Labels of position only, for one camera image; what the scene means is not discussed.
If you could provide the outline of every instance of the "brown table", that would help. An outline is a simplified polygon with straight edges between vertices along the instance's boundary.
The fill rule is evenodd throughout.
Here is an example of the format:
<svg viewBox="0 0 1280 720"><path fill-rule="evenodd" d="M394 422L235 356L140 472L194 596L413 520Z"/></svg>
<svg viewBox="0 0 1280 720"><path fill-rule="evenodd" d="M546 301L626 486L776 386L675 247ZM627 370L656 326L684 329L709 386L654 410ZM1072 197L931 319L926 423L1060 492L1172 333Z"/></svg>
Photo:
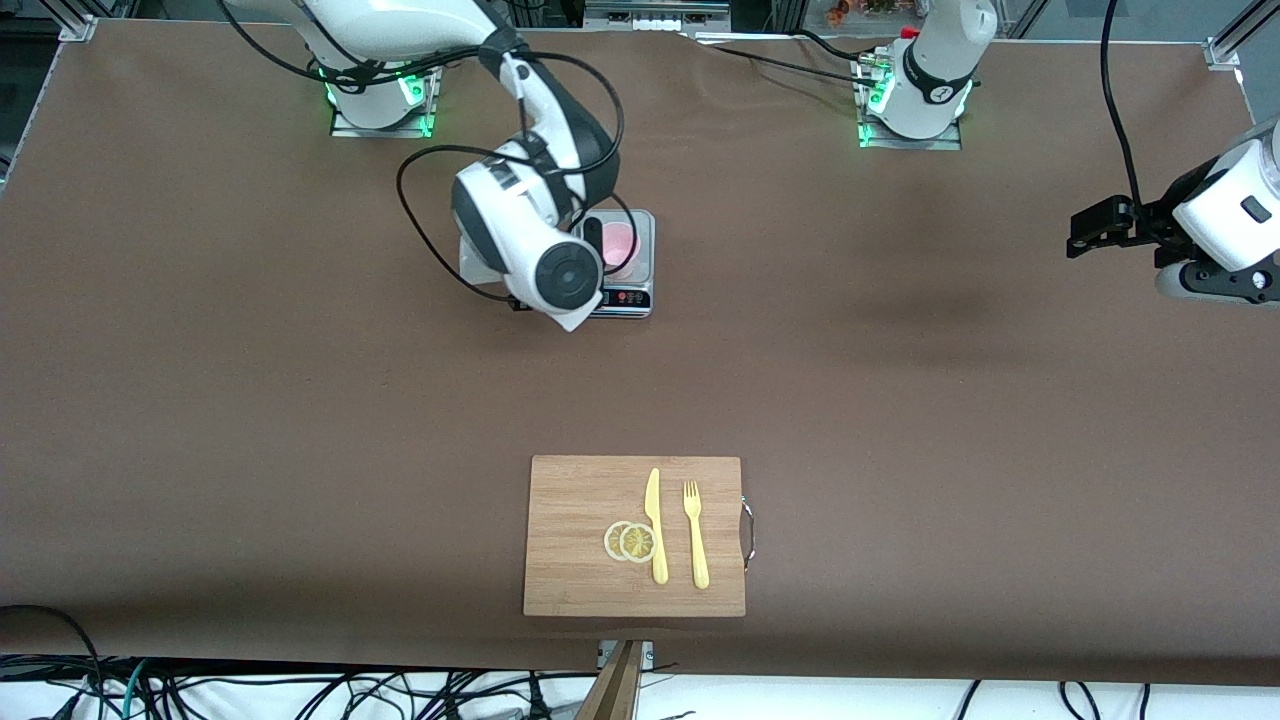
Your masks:
<svg viewBox="0 0 1280 720"><path fill-rule="evenodd" d="M1280 679L1276 316L1157 296L1147 251L1064 259L1124 190L1094 45L992 46L954 154L861 150L847 88L675 35L534 42L623 96L646 322L458 288L393 192L421 142L328 137L225 26L63 50L0 201L0 600L113 655L582 667L646 637L701 673ZM1114 65L1149 196L1249 124L1198 47ZM445 82L440 141L516 128L474 63ZM466 161L410 181L451 247ZM741 456L748 616L521 616L534 454Z"/></svg>

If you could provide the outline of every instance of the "knife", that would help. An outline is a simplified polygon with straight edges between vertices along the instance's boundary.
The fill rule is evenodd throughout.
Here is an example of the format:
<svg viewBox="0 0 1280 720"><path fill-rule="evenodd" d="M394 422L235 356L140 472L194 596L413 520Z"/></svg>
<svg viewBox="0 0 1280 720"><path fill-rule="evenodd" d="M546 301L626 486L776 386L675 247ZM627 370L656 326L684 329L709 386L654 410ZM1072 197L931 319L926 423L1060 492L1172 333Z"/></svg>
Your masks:
<svg viewBox="0 0 1280 720"><path fill-rule="evenodd" d="M658 507L658 469L649 473L649 487L644 491L644 514L653 525L653 582L667 584L667 551L662 547L662 510Z"/></svg>

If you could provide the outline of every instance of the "lemon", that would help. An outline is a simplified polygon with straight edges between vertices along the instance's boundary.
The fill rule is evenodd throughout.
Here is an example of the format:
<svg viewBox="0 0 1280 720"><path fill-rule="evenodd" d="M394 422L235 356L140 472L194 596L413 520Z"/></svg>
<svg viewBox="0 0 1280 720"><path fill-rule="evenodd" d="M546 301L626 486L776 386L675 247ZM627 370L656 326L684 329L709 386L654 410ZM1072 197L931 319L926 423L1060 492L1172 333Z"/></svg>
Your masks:
<svg viewBox="0 0 1280 720"><path fill-rule="evenodd" d="M653 528L635 523L622 530L622 555L632 562L648 562L653 557Z"/></svg>
<svg viewBox="0 0 1280 720"><path fill-rule="evenodd" d="M618 520L604 530L604 552L608 552L609 557L626 562L627 556L622 555L622 533L630 527L630 520Z"/></svg>

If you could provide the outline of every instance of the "fork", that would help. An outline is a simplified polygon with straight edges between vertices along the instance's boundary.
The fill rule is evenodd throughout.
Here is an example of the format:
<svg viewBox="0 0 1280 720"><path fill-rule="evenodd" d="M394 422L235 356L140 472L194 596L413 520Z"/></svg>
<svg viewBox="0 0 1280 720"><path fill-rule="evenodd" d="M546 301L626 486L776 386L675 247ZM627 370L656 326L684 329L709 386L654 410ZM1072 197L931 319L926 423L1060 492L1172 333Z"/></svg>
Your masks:
<svg viewBox="0 0 1280 720"><path fill-rule="evenodd" d="M698 518L703 514L703 500L698 495L698 483L685 483L685 515L689 515L689 532L694 538L694 587L704 591L712 584L710 573L707 571L707 551L703 550L703 528L698 524Z"/></svg>

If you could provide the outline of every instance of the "wooden cutting board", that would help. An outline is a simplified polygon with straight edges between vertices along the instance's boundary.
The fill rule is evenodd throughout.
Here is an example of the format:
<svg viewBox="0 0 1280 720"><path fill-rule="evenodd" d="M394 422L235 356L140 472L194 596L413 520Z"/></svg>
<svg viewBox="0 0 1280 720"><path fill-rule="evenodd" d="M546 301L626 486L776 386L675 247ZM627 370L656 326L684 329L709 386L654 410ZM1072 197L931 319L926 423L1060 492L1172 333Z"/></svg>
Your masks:
<svg viewBox="0 0 1280 720"><path fill-rule="evenodd" d="M644 514L649 471L658 468L662 536L671 579L653 582L648 562L618 561L604 533ZM684 484L703 500L703 544L710 585L694 587ZM739 523L742 465L737 457L539 455L529 483L525 615L575 618L741 618L746 578Z"/></svg>

